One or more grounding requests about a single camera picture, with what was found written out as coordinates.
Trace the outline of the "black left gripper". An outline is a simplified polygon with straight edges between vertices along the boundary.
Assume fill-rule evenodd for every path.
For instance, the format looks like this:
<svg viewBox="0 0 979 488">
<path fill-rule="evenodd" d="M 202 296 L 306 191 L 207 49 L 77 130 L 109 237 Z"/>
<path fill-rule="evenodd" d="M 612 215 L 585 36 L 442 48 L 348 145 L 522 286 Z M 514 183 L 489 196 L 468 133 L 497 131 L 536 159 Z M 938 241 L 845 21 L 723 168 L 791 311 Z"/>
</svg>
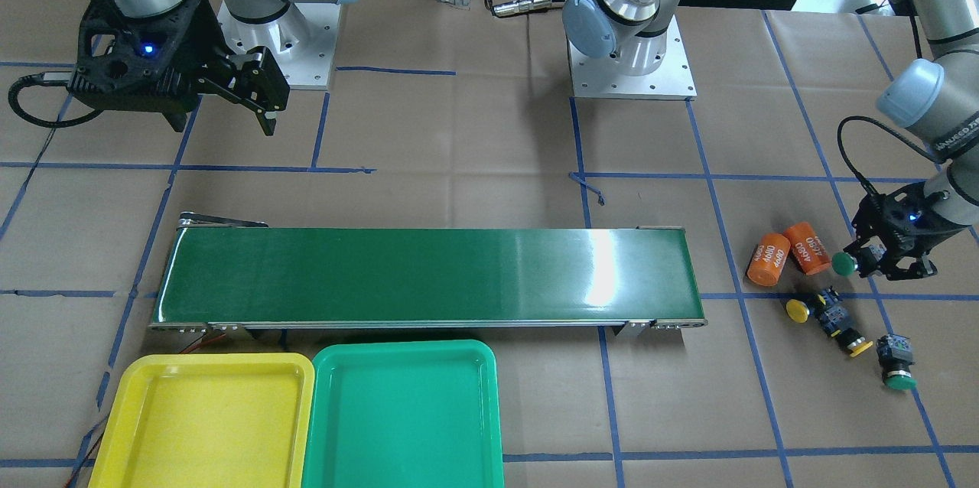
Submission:
<svg viewBox="0 0 979 488">
<path fill-rule="evenodd" d="M 861 278 L 917 280 L 937 275 L 930 258 L 932 231 L 925 225 L 924 184 L 907 184 L 892 193 L 867 191 L 852 220 Z"/>
</svg>

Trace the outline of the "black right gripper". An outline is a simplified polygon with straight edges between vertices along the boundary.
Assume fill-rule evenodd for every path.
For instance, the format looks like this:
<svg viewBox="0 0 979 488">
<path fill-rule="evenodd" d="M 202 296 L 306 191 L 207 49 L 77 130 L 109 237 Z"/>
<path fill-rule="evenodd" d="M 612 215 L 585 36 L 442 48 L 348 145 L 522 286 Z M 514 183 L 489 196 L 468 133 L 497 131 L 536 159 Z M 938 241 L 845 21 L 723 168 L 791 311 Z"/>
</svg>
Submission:
<svg viewBox="0 0 979 488">
<path fill-rule="evenodd" d="M 290 86 L 272 50 L 238 54 L 226 45 L 209 0 L 181 0 L 146 18 L 123 14 L 120 0 L 91 0 L 69 92 L 92 109 L 156 112 L 175 132 L 200 94 L 214 95 L 254 112 L 272 136 Z"/>
</svg>

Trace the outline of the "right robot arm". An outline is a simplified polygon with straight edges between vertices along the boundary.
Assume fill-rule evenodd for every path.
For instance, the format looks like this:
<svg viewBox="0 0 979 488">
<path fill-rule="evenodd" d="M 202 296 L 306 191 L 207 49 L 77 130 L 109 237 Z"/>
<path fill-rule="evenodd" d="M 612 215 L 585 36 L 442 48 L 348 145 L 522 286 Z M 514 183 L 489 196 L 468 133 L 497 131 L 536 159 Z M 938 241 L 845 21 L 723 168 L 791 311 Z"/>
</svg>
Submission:
<svg viewBox="0 0 979 488">
<path fill-rule="evenodd" d="M 357 0 L 90 0 L 69 72 L 22 77 L 9 102 L 25 121 L 18 94 L 28 85 L 62 86 L 90 109 L 58 122 L 69 128 L 104 111 L 156 112 L 182 132 L 203 95 L 254 112 L 273 135 L 294 88 L 328 84 L 340 7 Z"/>
</svg>

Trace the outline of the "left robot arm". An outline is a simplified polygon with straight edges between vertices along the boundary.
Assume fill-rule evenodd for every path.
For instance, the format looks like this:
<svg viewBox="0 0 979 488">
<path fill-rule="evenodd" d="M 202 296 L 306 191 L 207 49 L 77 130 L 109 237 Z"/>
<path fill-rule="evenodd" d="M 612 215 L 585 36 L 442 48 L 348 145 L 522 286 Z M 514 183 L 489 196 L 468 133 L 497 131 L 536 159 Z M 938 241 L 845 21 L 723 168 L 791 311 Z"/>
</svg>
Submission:
<svg viewBox="0 0 979 488">
<path fill-rule="evenodd" d="M 328 90 L 279 131 L 316 170 L 381 181 L 367 226 L 678 224 L 714 283 L 720 241 L 807 220 L 850 265 L 977 287 L 977 0 L 905 0 L 913 20 L 678 6 L 692 100 L 580 96 L 564 12 L 486 0 L 346 6 Z"/>
</svg>

